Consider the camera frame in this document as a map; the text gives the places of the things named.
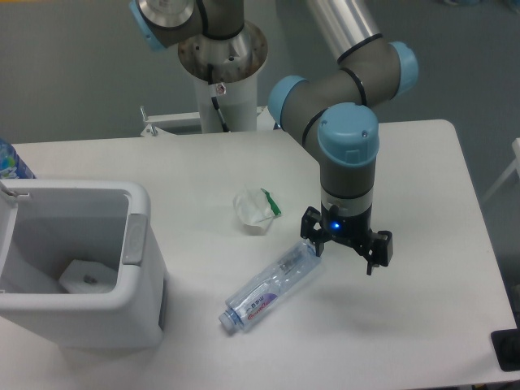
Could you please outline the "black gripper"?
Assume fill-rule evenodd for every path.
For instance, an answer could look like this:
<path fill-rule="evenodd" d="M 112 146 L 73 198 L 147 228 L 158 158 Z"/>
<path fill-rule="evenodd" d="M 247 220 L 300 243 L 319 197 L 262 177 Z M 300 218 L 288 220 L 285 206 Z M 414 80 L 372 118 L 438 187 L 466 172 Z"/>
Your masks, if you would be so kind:
<path fill-rule="evenodd" d="M 301 217 L 300 236 L 313 246 L 317 257 L 324 251 L 328 241 L 334 241 L 366 253 L 366 274 L 372 275 L 376 267 L 387 267 L 393 255 L 392 233 L 371 230 L 371 211 L 369 206 L 361 214 L 354 216 L 339 215 L 338 207 L 327 209 L 321 205 L 320 212 L 309 206 Z"/>

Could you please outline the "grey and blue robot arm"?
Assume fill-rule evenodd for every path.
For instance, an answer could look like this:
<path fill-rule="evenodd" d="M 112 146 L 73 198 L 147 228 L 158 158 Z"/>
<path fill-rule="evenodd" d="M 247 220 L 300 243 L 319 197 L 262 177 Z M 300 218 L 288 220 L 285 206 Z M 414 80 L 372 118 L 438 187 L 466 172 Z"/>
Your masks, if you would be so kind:
<path fill-rule="evenodd" d="M 301 219 L 301 236 L 322 252 L 328 241 L 354 249 L 369 268 L 392 257 L 392 234 L 371 229 L 379 152 L 373 107 L 410 90 L 418 61 L 386 41 L 362 1 L 307 4 L 338 70 L 318 81 L 287 76 L 271 90 L 271 117 L 319 164 L 321 206 Z M 197 90 L 201 130 L 257 127 L 257 74 L 267 39 L 245 19 L 241 1 L 132 1 L 132 16 L 153 50 L 175 47 Z"/>

